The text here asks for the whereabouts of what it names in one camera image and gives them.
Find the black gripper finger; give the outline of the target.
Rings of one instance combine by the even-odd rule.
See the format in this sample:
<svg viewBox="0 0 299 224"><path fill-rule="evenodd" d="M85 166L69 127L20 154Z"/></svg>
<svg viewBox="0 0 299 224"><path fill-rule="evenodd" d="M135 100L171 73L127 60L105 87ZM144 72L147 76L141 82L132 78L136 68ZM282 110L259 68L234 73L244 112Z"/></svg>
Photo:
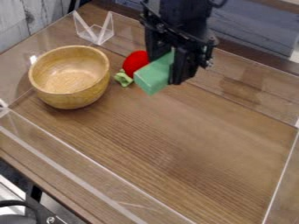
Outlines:
<svg viewBox="0 0 299 224"><path fill-rule="evenodd" d="M164 27L145 27L144 41L149 61L160 59L172 49L171 36Z"/></svg>
<svg viewBox="0 0 299 224"><path fill-rule="evenodd" d="M173 50L173 62L169 66L171 85L180 85L192 78L197 68L203 66L204 54L201 49L195 45L181 45Z"/></svg>

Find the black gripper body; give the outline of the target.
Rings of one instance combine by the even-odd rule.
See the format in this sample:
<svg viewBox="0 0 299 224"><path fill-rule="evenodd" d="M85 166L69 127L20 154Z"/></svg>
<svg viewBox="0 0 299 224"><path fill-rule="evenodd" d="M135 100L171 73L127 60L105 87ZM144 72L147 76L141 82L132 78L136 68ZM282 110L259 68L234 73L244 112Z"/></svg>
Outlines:
<svg viewBox="0 0 299 224"><path fill-rule="evenodd" d="M164 27L168 30L172 49L196 46L204 54L203 68L211 63L212 51L219 40L208 27L212 11L228 0L141 0L140 23L144 28Z"/></svg>

